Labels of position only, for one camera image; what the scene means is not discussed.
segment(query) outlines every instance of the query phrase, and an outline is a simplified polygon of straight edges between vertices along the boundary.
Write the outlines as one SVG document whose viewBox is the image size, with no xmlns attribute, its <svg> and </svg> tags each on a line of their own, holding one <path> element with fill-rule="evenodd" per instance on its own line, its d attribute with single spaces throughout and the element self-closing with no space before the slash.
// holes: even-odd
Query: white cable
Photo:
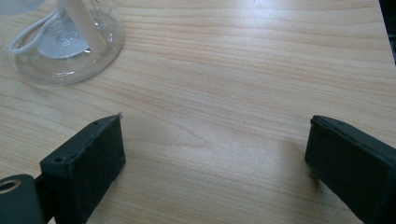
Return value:
<svg viewBox="0 0 396 224">
<path fill-rule="evenodd" d="M 15 37 L 15 39 L 11 42 L 11 44 L 8 47 L 8 50 L 12 54 L 21 54 L 24 53 L 33 47 L 35 47 L 39 40 L 42 38 L 43 34 L 47 30 L 47 28 L 52 25 L 55 21 L 59 20 L 61 17 L 65 16 L 65 11 L 61 7 L 60 4 L 58 4 L 57 9 L 53 10 L 49 15 L 41 19 L 40 21 L 35 22 L 33 25 L 27 27 L 24 29 L 20 34 Z M 43 25 L 40 30 L 38 31 L 37 35 L 35 38 L 28 44 L 16 49 L 17 45 L 20 45 L 23 39 L 29 35 L 34 29 L 36 29 L 38 26 Z"/>
</svg>

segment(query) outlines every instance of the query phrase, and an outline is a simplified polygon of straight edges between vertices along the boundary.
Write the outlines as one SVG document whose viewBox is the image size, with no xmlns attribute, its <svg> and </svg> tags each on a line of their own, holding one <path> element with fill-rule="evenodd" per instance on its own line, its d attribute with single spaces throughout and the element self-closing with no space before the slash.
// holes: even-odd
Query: round hole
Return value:
<svg viewBox="0 0 396 224">
<path fill-rule="evenodd" d="M 0 194 L 4 194 L 7 192 L 10 192 L 17 188 L 21 184 L 20 180 L 14 179 L 14 180 L 8 180 L 4 183 L 0 184 Z"/>
</svg>

